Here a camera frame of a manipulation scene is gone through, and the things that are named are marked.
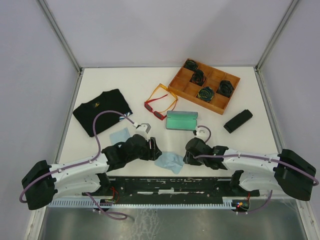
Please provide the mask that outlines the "grey-blue glasses case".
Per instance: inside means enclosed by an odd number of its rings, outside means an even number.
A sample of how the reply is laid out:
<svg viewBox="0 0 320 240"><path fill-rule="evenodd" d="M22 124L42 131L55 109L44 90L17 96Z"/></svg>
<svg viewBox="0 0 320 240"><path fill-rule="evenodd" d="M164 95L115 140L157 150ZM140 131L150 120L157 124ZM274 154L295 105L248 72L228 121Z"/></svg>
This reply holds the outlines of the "grey-blue glasses case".
<svg viewBox="0 0 320 240"><path fill-rule="evenodd" d="M198 112L169 110L166 116L167 130L194 131L197 127Z"/></svg>

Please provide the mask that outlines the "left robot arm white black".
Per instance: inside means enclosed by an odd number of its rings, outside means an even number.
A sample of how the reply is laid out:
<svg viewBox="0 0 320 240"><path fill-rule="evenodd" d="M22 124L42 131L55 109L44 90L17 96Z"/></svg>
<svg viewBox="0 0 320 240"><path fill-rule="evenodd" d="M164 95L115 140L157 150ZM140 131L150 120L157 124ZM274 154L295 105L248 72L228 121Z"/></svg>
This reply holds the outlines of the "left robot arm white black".
<svg viewBox="0 0 320 240"><path fill-rule="evenodd" d="M106 195L111 189L107 172L134 160L155 161L162 155L155 137L135 134L125 142L104 148L98 155L63 164L37 162L22 179L19 197L29 210L38 210L62 197L84 193Z"/></svg>

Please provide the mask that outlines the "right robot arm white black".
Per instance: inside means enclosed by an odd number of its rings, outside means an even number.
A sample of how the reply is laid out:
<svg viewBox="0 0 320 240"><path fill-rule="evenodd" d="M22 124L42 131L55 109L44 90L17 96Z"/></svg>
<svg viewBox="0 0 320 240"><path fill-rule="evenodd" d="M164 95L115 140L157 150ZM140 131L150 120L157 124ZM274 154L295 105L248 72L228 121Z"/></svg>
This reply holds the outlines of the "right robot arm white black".
<svg viewBox="0 0 320 240"><path fill-rule="evenodd" d="M186 164L232 171L229 189L236 196L246 191L283 191L306 202L311 199L313 187L320 183L316 179L316 168L289 149L279 154L255 154L227 146L210 147L195 137L186 144L185 150Z"/></svg>

